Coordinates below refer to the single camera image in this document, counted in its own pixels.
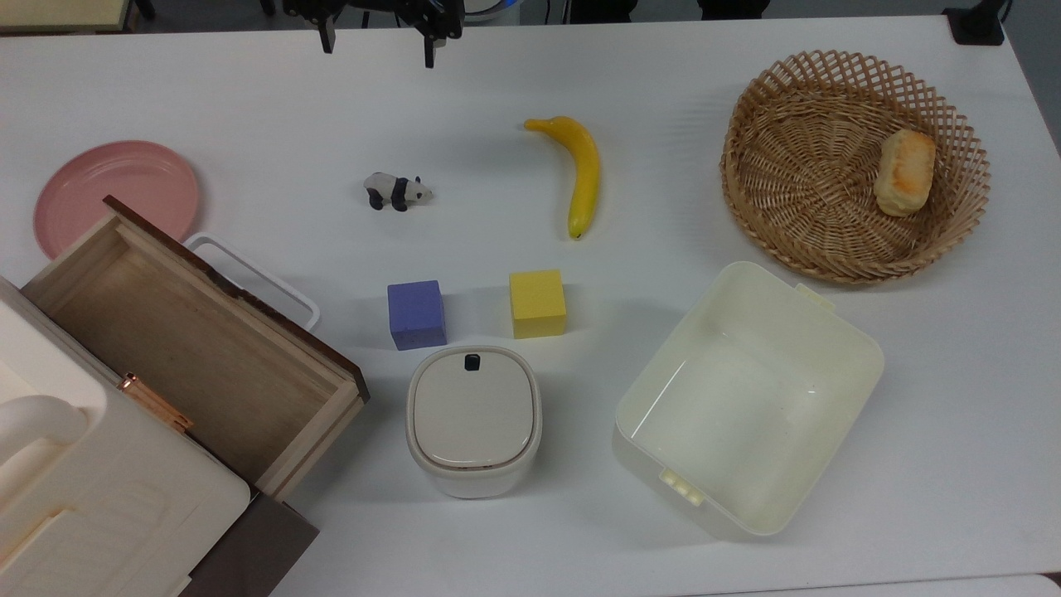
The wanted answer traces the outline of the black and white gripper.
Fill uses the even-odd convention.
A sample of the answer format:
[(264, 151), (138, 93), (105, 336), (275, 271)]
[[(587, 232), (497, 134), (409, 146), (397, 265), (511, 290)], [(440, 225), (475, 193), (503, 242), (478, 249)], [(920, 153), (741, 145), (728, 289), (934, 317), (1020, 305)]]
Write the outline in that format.
[(335, 19), (346, 7), (392, 12), (401, 22), (424, 35), (425, 68), (435, 67), (436, 53), (448, 39), (458, 39), (465, 27), (463, 1), (283, 1), (282, 12), (318, 29), (323, 52), (335, 46)]

